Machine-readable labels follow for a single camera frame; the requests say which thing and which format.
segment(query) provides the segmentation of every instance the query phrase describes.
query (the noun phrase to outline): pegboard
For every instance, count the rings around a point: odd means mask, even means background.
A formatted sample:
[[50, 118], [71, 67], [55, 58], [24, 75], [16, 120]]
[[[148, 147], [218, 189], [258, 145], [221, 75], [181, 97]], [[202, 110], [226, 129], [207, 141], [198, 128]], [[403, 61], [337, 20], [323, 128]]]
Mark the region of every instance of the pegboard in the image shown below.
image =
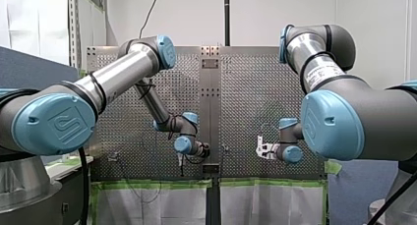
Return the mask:
[[[116, 47], [89, 47], [89, 72], [117, 58]], [[185, 111], [199, 113], [199, 67], [196, 53], [182, 53], [177, 48], [175, 69], [162, 71], [152, 78], [157, 93], [173, 114]], [[168, 133], [152, 127], [152, 117], [133, 88], [112, 102], [100, 115], [96, 127], [99, 156], [91, 167], [94, 181], [129, 179], [180, 179], [174, 141]], [[109, 160], [114, 153], [119, 161]], [[186, 163], [185, 178], [201, 178], [201, 165]]]
[[[297, 75], [278, 63], [277, 47], [219, 47], [214, 57], [202, 53], [207, 47], [176, 49], [176, 67], [153, 79], [156, 91], [169, 111], [199, 113], [199, 139], [214, 142], [216, 153], [209, 162], [220, 163], [220, 177], [323, 178], [323, 161], [303, 141], [305, 157], [295, 165], [257, 156], [257, 134], [263, 131], [265, 141], [277, 142], [278, 120], [299, 117], [303, 97]], [[89, 71], [94, 71], [114, 61], [117, 48], [90, 47], [88, 53]], [[205, 69], [202, 61], [208, 58], [218, 59], [218, 67]], [[173, 140], [151, 123], [132, 88], [109, 105], [97, 124], [100, 155], [92, 164], [92, 178], [181, 179]], [[122, 162], [108, 161], [114, 152]], [[203, 177], [200, 165], [187, 164], [184, 173]]]
[[257, 156], [257, 135], [278, 141], [278, 120], [299, 118], [298, 76], [278, 63], [277, 47], [221, 47], [220, 164], [222, 177], [321, 179], [324, 163], [299, 141], [298, 164]]

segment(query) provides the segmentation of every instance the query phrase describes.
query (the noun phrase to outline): blue joint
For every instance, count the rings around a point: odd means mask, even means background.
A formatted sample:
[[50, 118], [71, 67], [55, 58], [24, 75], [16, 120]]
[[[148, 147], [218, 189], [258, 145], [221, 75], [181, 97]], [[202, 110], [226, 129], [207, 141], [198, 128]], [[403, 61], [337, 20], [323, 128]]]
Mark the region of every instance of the blue joint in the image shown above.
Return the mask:
[[405, 82], [405, 83], [404, 83], [404, 84], [402, 84], [402, 85], [409, 86], [409, 87], [412, 87], [412, 88], [414, 88], [414, 89], [417, 89], [417, 80], [414, 80], [414, 81], [407, 81], [407, 82]]
[[43, 95], [26, 104], [12, 123], [12, 137], [22, 150], [36, 155], [70, 153], [89, 140], [94, 112], [72, 94]]
[[298, 124], [298, 120], [296, 118], [282, 118], [278, 122], [278, 127], [280, 129], [286, 129], [296, 124]]
[[303, 159], [303, 150], [297, 145], [290, 145], [283, 150], [282, 158], [287, 163], [298, 163]]
[[174, 68], [177, 61], [177, 55], [171, 38], [165, 35], [158, 35], [156, 37], [156, 45], [163, 70], [170, 70]]
[[199, 123], [199, 115], [193, 112], [184, 112], [182, 116], [193, 124], [197, 125]]
[[189, 154], [193, 148], [193, 143], [191, 142], [190, 138], [181, 136], [175, 140], [174, 148], [178, 153]]
[[316, 90], [304, 97], [301, 124], [307, 146], [324, 158], [351, 160], [363, 151], [365, 134], [358, 114], [332, 91]]

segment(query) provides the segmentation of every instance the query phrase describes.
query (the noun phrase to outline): logo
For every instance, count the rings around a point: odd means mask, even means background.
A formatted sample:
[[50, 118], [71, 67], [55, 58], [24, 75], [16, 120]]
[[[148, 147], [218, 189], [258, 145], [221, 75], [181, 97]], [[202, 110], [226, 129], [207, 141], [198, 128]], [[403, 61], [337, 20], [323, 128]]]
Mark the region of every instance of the logo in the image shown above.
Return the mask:
[[48, 125], [58, 140], [64, 144], [75, 140], [88, 129], [77, 107], [70, 107], [50, 118]]

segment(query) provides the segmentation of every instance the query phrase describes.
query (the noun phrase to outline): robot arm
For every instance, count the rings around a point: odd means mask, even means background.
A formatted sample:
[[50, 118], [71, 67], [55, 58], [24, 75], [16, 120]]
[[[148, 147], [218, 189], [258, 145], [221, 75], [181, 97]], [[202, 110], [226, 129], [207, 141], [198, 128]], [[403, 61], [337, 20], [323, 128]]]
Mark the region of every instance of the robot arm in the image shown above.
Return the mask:
[[417, 153], [417, 87], [376, 90], [345, 74], [355, 45], [338, 26], [283, 30], [280, 61], [300, 76], [302, 133], [317, 154], [339, 160], [408, 160]]
[[298, 163], [303, 158], [303, 151], [297, 145], [298, 140], [303, 140], [301, 124], [295, 118], [283, 118], [279, 120], [278, 143], [264, 143], [263, 136], [258, 136], [257, 154], [264, 159], [279, 159], [286, 163]]
[[9, 90], [0, 96], [0, 145], [12, 153], [72, 152], [89, 139], [105, 107], [135, 86], [145, 96], [157, 129], [182, 135], [175, 148], [184, 150], [178, 151], [207, 156], [207, 145], [195, 141], [197, 115], [184, 113], [174, 118], [153, 87], [147, 85], [149, 92], [144, 93], [143, 84], [147, 84], [148, 78], [175, 65], [176, 54], [170, 38], [137, 39], [122, 48], [125, 48], [123, 57], [73, 84], [63, 82], [31, 94]]

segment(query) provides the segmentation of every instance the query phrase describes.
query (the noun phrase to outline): wire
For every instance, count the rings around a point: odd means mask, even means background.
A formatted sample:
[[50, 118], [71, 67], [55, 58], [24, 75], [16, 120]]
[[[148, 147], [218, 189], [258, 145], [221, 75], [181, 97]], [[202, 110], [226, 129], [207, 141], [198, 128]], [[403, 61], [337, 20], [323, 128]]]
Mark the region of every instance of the wire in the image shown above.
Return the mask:
[[89, 218], [89, 167], [87, 166], [86, 153], [84, 148], [79, 148], [79, 155], [81, 160], [81, 169], [83, 172], [83, 211], [81, 213], [80, 224], [87, 225]]
[[174, 115], [172, 117], [171, 122], [169, 123], [169, 129], [171, 132], [169, 132], [168, 139], [171, 140], [172, 136], [174, 136], [174, 130], [177, 127], [177, 117], [180, 117], [181, 115]]
[[150, 89], [152, 87], [156, 87], [156, 85], [152, 83], [152, 79], [149, 79], [149, 84], [136, 84], [136, 86], [147, 86], [148, 87], [147, 91], [145, 91], [141, 95], [141, 97], [139, 97], [139, 100], [142, 100], [150, 92]]
[[184, 120], [189, 122], [194, 127], [194, 129], [196, 130], [196, 133], [192, 135], [193, 137], [195, 137], [196, 134], [199, 132], [199, 129], [197, 128], [196, 124], [191, 122], [187, 118], [184, 118], [182, 115], [173, 115], [171, 113], [169, 113], [169, 115], [173, 116], [171, 122], [169, 123], [169, 129], [171, 130], [171, 132], [169, 132], [169, 135], [168, 135], [169, 140], [172, 139], [172, 136], [174, 136], [174, 130], [177, 128], [177, 117], [182, 117]]
[[158, 188], [158, 191], [156, 192], [155, 196], [154, 196], [152, 199], [150, 199], [150, 200], [143, 200], [143, 198], [142, 198], [141, 196], [139, 196], [139, 195], [138, 195], [138, 193], [136, 192], [135, 188], [133, 188], [133, 187], [132, 187], [132, 185], [131, 185], [131, 183], [130, 183], [130, 179], [129, 179], [129, 177], [127, 177], [127, 175], [126, 175], [126, 173], [125, 173], [126, 171], [124, 170], [124, 167], [123, 167], [123, 165], [122, 165], [122, 163], [121, 163], [120, 159], [119, 159], [119, 160], [117, 160], [117, 163], [118, 163], [118, 165], [119, 165], [119, 167], [120, 167], [120, 170], [122, 171], [123, 178], [126, 180], [126, 184], [128, 185], [128, 187], [129, 187], [129, 189], [131, 190], [131, 192], [132, 192], [133, 194], [135, 194], [135, 195], [136, 195], [136, 197], [137, 197], [138, 199], [140, 199], [140, 200], [141, 200], [141, 203], [152, 203], [152, 202], [154, 202], [154, 201], [155, 201], [155, 200], [159, 197], [160, 192], [161, 192], [161, 190], [162, 190], [162, 182], [160, 182], [160, 181], [159, 181], [159, 188]]
[[142, 38], [142, 32], [144, 31], [144, 28], [148, 24], [149, 16], [150, 16], [150, 13], [153, 10], [153, 7], [155, 6], [155, 3], [156, 3], [156, 0], [153, 0], [152, 6], [150, 7], [149, 12], [148, 12], [148, 15], [147, 15], [147, 19], [145, 20], [144, 25], [141, 27], [141, 32], [139, 33], [139, 38]]
[[417, 180], [417, 171], [405, 182], [401, 188], [399, 188], [387, 201], [386, 203], [378, 210], [378, 212], [369, 220], [368, 225], [375, 225], [380, 219], [380, 217], [387, 211], [387, 209], [399, 198], [401, 195], [407, 191]]
[[181, 166], [180, 166], [181, 177], [184, 177], [184, 156], [185, 156], [185, 154], [183, 154], [183, 156], [181, 158]]

